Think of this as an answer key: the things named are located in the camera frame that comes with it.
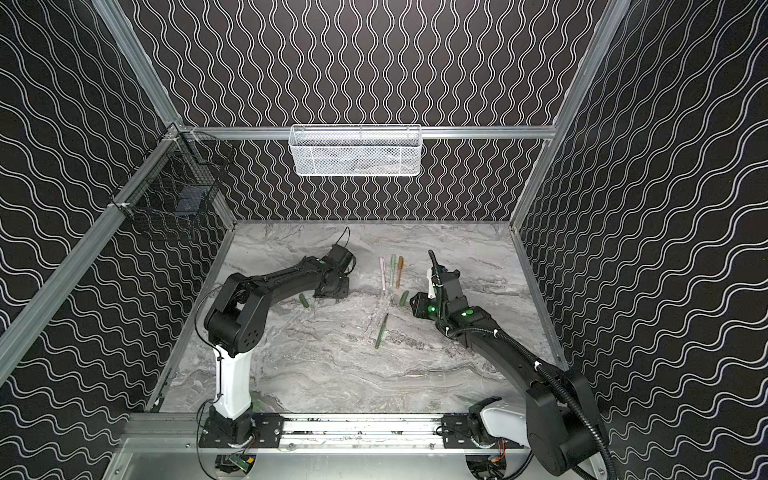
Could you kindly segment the light green pen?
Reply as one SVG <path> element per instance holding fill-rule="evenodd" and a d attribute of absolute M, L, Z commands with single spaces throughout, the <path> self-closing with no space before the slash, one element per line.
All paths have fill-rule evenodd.
<path fill-rule="evenodd" d="M 397 255 L 392 254 L 390 257 L 390 268 L 389 268 L 389 286 L 391 288 L 394 288 L 395 286 L 396 266 L 397 266 Z"/>

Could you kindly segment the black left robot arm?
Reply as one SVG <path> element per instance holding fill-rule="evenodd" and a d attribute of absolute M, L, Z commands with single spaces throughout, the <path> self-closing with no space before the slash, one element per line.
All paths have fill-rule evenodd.
<path fill-rule="evenodd" d="M 226 279 L 203 321 L 215 355 L 216 394 L 200 435 L 201 447 L 242 448 L 269 438 L 253 425 L 250 367 L 270 309 L 308 291 L 320 299 L 346 298 L 355 265 L 354 254 L 335 243 L 321 258 L 306 256 L 276 272 L 233 273 Z"/>

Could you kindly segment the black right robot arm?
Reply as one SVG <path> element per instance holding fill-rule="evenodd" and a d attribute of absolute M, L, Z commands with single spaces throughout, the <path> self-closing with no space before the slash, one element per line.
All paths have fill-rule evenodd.
<path fill-rule="evenodd" d="M 409 300 L 413 316 L 432 321 L 445 338 L 489 361 L 524 395 L 521 434 L 505 420 L 492 417 L 501 414 L 494 407 L 499 400 L 493 398 L 468 415 L 475 421 L 472 440 L 479 444 L 501 439 L 515 442 L 528 448 L 553 476 L 573 471 L 585 479 L 596 479 L 581 464 L 597 455 L 605 477 L 616 479 L 607 429 L 585 376 L 543 360 L 505 332 L 490 313 L 470 305 L 462 290 L 461 272 L 440 264 L 434 251 L 428 254 L 430 290 Z"/>

